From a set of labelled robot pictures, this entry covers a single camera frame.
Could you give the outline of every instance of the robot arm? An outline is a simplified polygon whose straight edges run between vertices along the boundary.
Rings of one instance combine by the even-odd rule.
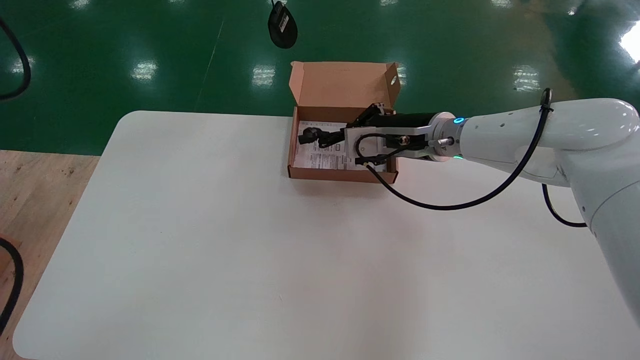
[[[640,325],[640,117],[615,99],[556,102],[538,146],[520,176],[573,191],[582,217]],[[429,161],[451,157],[512,173],[536,130],[540,108],[494,115],[395,114],[373,104],[341,133],[310,133],[336,143],[347,155],[379,159],[385,154]]]

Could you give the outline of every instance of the white table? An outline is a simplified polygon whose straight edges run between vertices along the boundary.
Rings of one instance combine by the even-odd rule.
[[[287,117],[124,117],[15,331],[23,357],[634,359],[640,330],[540,186],[434,212],[378,184],[286,177]],[[451,204],[506,174],[401,160]],[[571,220],[569,190],[552,192]]]

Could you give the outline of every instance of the box lid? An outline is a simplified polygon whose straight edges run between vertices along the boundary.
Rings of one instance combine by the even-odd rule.
[[[366,108],[374,102],[393,107],[400,92],[396,63],[291,63],[289,88],[298,106]]]

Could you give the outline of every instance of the open cardboard box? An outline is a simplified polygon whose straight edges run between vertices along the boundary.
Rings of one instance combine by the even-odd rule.
[[[374,102],[393,108],[400,80],[396,63],[312,62],[291,63],[289,88],[298,104],[293,111],[287,169],[291,179],[356,181],[377,183],[365,170],[333,170],[294,167],[300,121],[352,122]],[[387,161],[380,176],[388,183],[396,181],[397,160]]]

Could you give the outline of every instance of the green floor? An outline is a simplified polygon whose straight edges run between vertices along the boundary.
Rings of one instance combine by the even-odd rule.
[[[536,105],[547,86],[557,100],[617,97],[640,108],[638,0],[287,6],[300,29],[290,50],[269,40],[269,0],[2,1],[33,82],[0,103],[0,149],[101,154],[134,110],[289,116],[293,60],[397,61],[400,112],[513,110]],[[0,92],[19,84],[17,61],[0,36]]]

